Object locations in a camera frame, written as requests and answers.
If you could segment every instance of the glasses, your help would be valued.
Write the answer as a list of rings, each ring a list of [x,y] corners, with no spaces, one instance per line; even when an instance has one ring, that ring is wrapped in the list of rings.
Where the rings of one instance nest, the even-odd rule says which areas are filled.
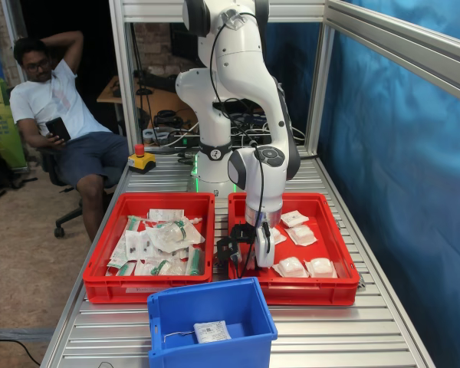
[[[38,71],[39,68],[44,70],[48,66],[49,66],[49,60],[44,59],[44,60],[39,61],[37,64],[27,64],[25,68],[31,73],[35,73],[36,71]]]

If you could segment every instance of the smartphone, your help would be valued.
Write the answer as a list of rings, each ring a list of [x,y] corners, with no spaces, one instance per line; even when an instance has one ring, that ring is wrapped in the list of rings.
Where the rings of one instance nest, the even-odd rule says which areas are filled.
[[[48,121],[46,123],[46,127],[48,128],[49,133],[53,134],[53,136],[59,136],[60,139],[64,140],[65,142],[71,139],[67,127],[63,123],[63,119],[60,117]]]

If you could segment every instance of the blue bin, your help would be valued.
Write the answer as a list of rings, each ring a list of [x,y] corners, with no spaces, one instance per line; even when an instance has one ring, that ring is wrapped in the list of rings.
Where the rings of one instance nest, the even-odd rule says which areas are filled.
[[[257,278],[168,289],[148,298],[150,368],[268,368],[276,326]],[[194,324],[224,320],[230,340],[198,343]]]

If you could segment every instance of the red plastic crate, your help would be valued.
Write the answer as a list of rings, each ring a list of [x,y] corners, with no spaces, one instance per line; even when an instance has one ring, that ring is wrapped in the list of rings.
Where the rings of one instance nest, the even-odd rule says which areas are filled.
[[[105,276],[107,263],[128,221],[128,215],[146,217],[150,209],[184,209],[188,219],[202,218],[195,227],[205,237],[196,245],[205,251],[205,273],[200,276]],[[143,230],[143,223],[138,230]],[[146,303],[149,295],[178,286],[211,282],[215,232],[215,196],[210,193],[122,194],[114,206],[84,271],[92,303]]]
[[[302,264],[312,258],[329,258],[336,268],[338,278],[282,278],[273,268],[260,271],[247,270],[244,277],[257,277],[268,304],[278,305],[351,305],[354,303],[360,275],[343,237],[337,228],[327,200],[319,193],[283,194],[283,213],[298,210],[309,218],[308,225],[317,241],[307,247],[295,245],[289,238],[283,222],[276,228],[287,240],[276,245],[274,264],[281,259],[297,257]],[[228,229],[235,224],[245,223],[245,193],[232,193],[228,197]],[[248,245],[240,244],[242,258],[245,260]],[[241,274],[243,263],[239,264]],[[228,276],[237,278],[235,267],[230,262]]]

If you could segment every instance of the dark background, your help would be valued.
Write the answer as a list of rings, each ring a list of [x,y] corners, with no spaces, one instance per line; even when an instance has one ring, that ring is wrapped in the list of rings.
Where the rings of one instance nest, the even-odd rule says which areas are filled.
[[[78,92],[97,121],[118,132],[114,105],[96,102],[112,76],[117,75],[109,2],[69,0],[61,7],[53,5],[51,0],[20,0],[20,3],[29,37],[82,31],[84,53],[77,73]]]

